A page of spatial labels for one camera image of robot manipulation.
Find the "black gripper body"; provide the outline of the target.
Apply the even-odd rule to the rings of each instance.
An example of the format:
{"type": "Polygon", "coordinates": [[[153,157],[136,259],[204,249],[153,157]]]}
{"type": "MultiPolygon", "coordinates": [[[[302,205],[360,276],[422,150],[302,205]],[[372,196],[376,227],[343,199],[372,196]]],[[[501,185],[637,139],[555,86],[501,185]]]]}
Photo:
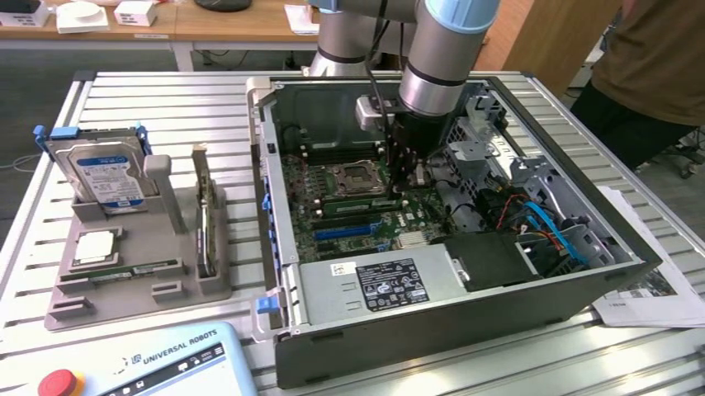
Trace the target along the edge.
{"type": "Polygon", "coordinates": [[[387,131],[387,164],[398,158],[426,160],[438,149],[442,138],[442,117],[398,112],[387,131]]]}

